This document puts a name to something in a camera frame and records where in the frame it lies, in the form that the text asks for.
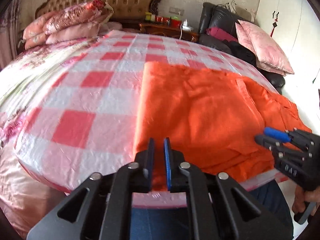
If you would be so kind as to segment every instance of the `purple curtain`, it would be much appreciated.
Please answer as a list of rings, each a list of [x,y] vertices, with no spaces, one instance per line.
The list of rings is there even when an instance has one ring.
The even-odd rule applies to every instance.
[[[0,71],[17,57],[20,0],[12,0],[0,18]]]

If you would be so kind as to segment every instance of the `power outlet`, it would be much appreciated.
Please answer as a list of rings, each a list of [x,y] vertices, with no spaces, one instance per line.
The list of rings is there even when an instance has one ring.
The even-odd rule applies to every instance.
[[[175,8],[175,7],[170,7],[170,9],[169,9],[169,13],[179,15],[179,12],[180,12],[180,16],[182,16],[184,14],[184,9]]]

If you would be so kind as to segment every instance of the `nightstand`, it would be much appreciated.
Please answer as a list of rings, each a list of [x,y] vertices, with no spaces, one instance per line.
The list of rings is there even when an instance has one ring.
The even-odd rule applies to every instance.
[[[144,34],[159,35],[179,39],[181,32],[178,28],[172,28],[164,24],[139,23],[140,31]],[[182,40],[197,42],[199,34],[182,30]]]

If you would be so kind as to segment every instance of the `jeans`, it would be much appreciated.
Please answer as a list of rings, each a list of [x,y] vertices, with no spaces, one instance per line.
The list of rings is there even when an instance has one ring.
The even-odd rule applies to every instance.
[[[275,180],[251,191],[250,194],[289,227],[293,235],[290,209]],[[170,210],[135,208],[132,209],[130,240],[187,240],[188,223],[187,208]]]

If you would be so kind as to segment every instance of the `hand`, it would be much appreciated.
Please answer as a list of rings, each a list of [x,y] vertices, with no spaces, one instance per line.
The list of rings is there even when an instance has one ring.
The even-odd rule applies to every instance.
[[[297,185],[296,191],[295,191],[295,198],[292,205],[292,211],[297,213],[303,213],[306,209],[306,205],[304,202],[317,202],[316,207],[311,212],[311,215],[313,216],[317,208],[320,204],[320,187],[317,187],[314,191],[304,191],[300,186]]]

